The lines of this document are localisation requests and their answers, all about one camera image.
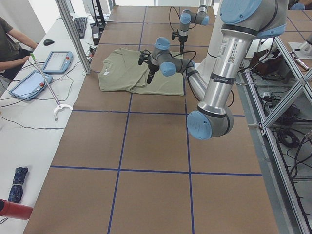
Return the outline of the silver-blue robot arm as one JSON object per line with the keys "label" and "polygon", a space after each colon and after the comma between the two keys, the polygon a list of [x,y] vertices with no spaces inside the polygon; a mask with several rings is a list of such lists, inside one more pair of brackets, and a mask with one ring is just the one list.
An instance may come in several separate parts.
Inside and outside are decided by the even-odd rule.
{"label": "silver-blue robot arm", "polygon": [[206,140],[227,134],[234,119],[226,101],[235,83],[240,64],[255,39],[279,36],[286,28],[286,0],[224,0],[220,3],[205,71],[196,70],[189,59],[174,57],[170,42],[160,37],[153,52],[143,51],[139,64],[147,63],[148,82],[155,72],[164,76],[181,73],[198,99],[197,109],[187,116],[187,128],[196,139]]}
{"label": "silver-blue robot arm", "polygon": [[191,12],[189,9],[182,11],[180,15],[180,27],[177,33],[178,40],[180,42],[180,53],[184,51],[184,44],[188,39],[188,32],[190,29],[190,23],[207,25],[209,23],[208,7],[206,5],[201,5],[198,8],[197,13]]}

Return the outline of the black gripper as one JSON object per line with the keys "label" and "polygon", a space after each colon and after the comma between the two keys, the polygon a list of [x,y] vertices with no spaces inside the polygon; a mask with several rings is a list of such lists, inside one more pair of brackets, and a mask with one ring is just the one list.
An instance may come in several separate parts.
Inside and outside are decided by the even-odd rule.
{"label": "black gripper", "polygon": [[184,52],[184,43],[187,42],[188,36],[179,35],[179,42],[180,42],[180,53]]}
{"label": "black gripper", "polygon": [[150,84],[153,80],[154,73],[158,71],[158,61],[155,60],[153,57],[148,58],[148,68],[150,72],[147,74],[146,83]]}

